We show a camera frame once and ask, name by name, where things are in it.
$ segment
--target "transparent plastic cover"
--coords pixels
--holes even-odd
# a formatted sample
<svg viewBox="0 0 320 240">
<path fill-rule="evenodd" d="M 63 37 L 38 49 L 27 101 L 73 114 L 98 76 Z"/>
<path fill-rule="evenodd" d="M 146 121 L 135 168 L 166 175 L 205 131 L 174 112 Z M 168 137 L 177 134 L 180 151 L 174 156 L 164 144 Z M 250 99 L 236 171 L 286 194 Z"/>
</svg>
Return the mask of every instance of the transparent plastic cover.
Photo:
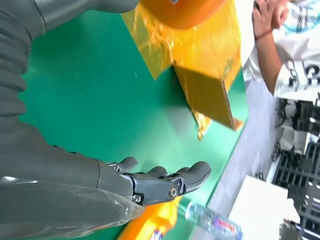
<svg viewBox="0 0 320 240">
<path fill-rule="evenodd" d="M 0 239 L 78 238 L 125 224 L 144 207 L 106 190 L 0 178 Z"/>
</svg>

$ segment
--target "machine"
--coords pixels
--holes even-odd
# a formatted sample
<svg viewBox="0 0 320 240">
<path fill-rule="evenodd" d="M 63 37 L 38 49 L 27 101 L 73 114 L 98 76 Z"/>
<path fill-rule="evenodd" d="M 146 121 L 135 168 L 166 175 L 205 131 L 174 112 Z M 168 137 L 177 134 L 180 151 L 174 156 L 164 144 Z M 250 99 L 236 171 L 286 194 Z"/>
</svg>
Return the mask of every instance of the machine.
<svg viewBox="0 0 320 240">
<path fill-rule="evenodd" d="M 66 152 L 19 120 L 32 40 L 87 10 L 122 13 L 137 1 L 0 0 L 0 239 L 73 238 L 125 224 L 143 206 L 196 190 L 211 173 L 205 162 L 173 174 L 161 166 L 128 173 L 137 164 L 134 157 L 105 163 Z"/>
</svg>

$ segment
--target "green mat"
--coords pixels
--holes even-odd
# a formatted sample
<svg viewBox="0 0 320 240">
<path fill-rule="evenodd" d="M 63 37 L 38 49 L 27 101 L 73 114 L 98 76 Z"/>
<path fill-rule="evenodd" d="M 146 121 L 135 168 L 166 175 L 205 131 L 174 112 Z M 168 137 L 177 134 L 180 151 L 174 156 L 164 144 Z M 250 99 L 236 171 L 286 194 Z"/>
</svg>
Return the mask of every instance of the green mat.
<svg viewBox="0 0 320 240">
<path fill-rule="evenodd" d="M 133 156 L 137 172 L 161 165 L 172 173 L 206 161 L 211 177 L 188 195 L 202 205 L 240 135 L 214 123 L 199 142 L 174 71 L 154 81 L 118 14 L 90 11 L 49 32 L 33 43 L 29 63 L 27 90 L 20 95 L 27 114 L 21 119 L 50 144 L 108 162 Z M 228 95 L 234 115 L 245 121 L 242 71 Z M 121 229 L 89 238 L 113 239 Z"/>
</svg>

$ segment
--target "wristband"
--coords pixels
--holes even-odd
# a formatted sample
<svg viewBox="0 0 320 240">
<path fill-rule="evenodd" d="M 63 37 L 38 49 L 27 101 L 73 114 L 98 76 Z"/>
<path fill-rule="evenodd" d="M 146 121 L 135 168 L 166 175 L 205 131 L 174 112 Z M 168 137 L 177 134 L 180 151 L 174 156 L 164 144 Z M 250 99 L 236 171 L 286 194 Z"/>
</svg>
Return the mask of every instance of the wristband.
<svg viewBox="0 0 320 240">
<path fill-rule="evenodd" d="M 271 33 L 272 33 L 272 30 L 272 29 L 270 29 L 270 30 L 268 30 L 268 31 L 266 31 L 266 32 L 265 32 L 265 33 L 263 33 L 263 34 L 261 34 L 261 35 L 259 35 L 259 36 L 254 36 L 254 40 L 257 42 L 257 41 L 258 41 L 258 40 L 260 40 L 260 39 L 262 39 L 262 38 L 264 38 L 264 37 L 266 37 L 266 36 L 267 36 L 267 35 L 269 35 L 269 34 L 271 34 Z"/>
</svg>

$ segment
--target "orange bottle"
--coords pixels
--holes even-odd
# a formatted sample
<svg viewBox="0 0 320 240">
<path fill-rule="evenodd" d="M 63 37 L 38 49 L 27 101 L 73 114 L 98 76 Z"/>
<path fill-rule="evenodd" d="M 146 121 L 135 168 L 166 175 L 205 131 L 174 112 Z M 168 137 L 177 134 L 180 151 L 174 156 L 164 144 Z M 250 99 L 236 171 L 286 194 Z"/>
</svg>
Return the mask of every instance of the orange bottle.
<svg viewBox="0 0 320 240">
<path fill-rule="evenodd" d="M 180 199 L 148 206 L 141 217 L 129 222 L 117 240 L 161 240 L 176 225 Z"/>
<path fill-rule="evenodd" d="M 188 29 L 204 22 L 226 1 L 141 0 L 141 3 L 165 25 L 174 29 Z"/>
</svg>

